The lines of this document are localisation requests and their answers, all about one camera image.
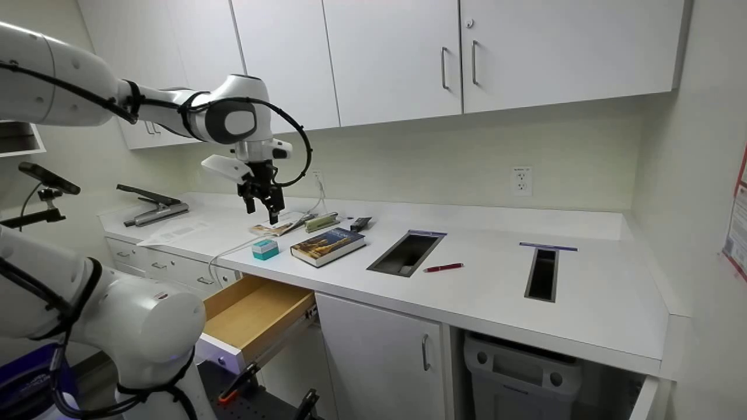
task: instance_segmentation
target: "white cabinet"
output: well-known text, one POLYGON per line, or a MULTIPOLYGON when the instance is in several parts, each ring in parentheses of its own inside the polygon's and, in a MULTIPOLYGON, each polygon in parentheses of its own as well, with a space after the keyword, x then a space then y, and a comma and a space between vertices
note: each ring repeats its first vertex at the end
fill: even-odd
POLYGON ((107 238, 107 245, 112 252, 112 266, 117 271, 168 282, 201 299, 208 299, 222 287, 233 285, 238 278, 236 271, 226 271, 205 261, 194 261, 168 252, 145 250, 135 243, 107 238))
POLYGON ((462 0, 465 112, 672 91, 686 0, 462 0))
POLYGON ((317 294, 338 418, 446 420, 441 327, 317 294))
POLYGON ((341 124, 462 112, 458 0, 324 0, 341 124))
MULTIPOLYGON (((77 0, 93 49, 124 79, 149 89, 210 91, 243 72, 229 0, 77 0)), ((154 124, 119 121, 131 149, 189 145, 154 124)))
POLYGON ((107 238, 107 247, 112 254, 112 266, 117 271, 147 278, 147 264, 149 264, 147 250, 138 247, 135 243, 124 243, 114 238, 107 238))
MULTIPOLYGON (((250 75, 303 128, 338 126, 322 0, 233 0, 250 75)), ((292 126, 273 114, 273 133, 292 126)))

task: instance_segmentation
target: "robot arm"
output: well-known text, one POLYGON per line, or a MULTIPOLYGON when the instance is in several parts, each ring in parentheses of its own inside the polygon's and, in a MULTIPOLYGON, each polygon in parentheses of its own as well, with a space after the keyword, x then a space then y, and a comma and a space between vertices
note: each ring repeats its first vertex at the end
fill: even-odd
MULTIPOLYGON (((306 140, 308 168, 303 128, 266 103, 266 86, 257 77, 231 75, 210 93, 152 91, 114 77, 82 49, 0 21, 0 119, 96 126, 117 114, 131 124, 161 124, 177 135, 238 145, 238 159, 208 159, 203 166, 236 180, 247 210, 259 198, 275 222, 282 187, 301 180, 306 168, 292 182, 275 182, 271 110, 306 140)), ((126 390, 170 385, 191 401, 189 413, 187 404, 163 392, 131 399, 133 406, 119 404, 135 408, 128 418, 212 418, 198 373, 189 366, 205 322, 201 299, 100 268, 93 259, 0 226, 0 308, 0 336, 91 343, 110 355, 126 390)))
MULTIPOLYGON (((273 152, 278 140, 271 133, 271 110, 289 119, 268 103, 266 86, 257 77, 229 75, 210 93, 187 89, 152 91, 117 77, 107 63, 89 51, 0 21, 2 119, 98 126, 117 114, 131 124, 138 119, 154 121, 177 135, 203 142, 238 145, 238 156, 229 163, 243 173, 238 194, 247 203, 247 212, 254 210, 252 198, 259 198, 271 222, 278 222, 278 212, 285 208, 282 187, 287 184, 275 182, 273 152)), ((306 140, 303 128, 296 121, 292 126, 306 140)), ((226 159, 205 161, 205 168, 217 173, 224 173, 224 166, 226 159)))

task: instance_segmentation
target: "open drawer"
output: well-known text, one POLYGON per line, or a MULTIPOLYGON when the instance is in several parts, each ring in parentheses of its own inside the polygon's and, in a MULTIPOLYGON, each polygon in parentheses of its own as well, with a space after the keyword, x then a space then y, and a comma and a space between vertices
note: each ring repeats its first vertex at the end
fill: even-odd
POLYGON ((644 378, 628 420, 663 420, 670 383, 644 378))
POLYGON ((205 331, 196 357, 233 373, 264 366, 285 343, 303 334, 315 317, 313 292, 245 275, 205 299, 205 331))

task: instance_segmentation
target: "white countertop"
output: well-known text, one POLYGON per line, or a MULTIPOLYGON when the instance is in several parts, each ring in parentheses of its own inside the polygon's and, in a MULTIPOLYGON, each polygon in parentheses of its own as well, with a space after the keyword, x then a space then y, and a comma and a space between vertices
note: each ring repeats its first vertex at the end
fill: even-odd
MULTIPOLYGON (((194 196, 191 212, 145 229, 124 229, 124 210, 103 212, 107 236, 154 240, 166 252, 212 261, 243 273, 334 294, 388 310, 444 322, 537 345, 572 357, 661 376, 668 308, 656 296, 640 252, 616 212, 556 212, 460 205, 327 203, 343 215, 374 215, 369 245, 313 268, 287 247, 308 238, 303 229, 278 238, 280 254, 257 261, 250 252, 247 217, 233 196, 194 196), (411 278, 366 271, 409 229, 444 231, 446 238, 411 278), (572 245, 560 252, 556 303, 525 299, 532 247, 518 243, 572 245), (434 264, 462 261, 465 268, 425 273, 434 264)), ((294 201, 282 215, 299 217, 294 201)))

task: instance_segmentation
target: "pen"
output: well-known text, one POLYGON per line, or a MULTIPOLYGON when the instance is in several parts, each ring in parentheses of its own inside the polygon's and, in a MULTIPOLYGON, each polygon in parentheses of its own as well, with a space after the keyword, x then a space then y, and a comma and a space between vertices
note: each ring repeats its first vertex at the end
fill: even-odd
POLYGON ((437 271, 455 271, 462 268, 465 264, 444 264, 444 266, 430 266, 425 273, 437 273, 437 271))

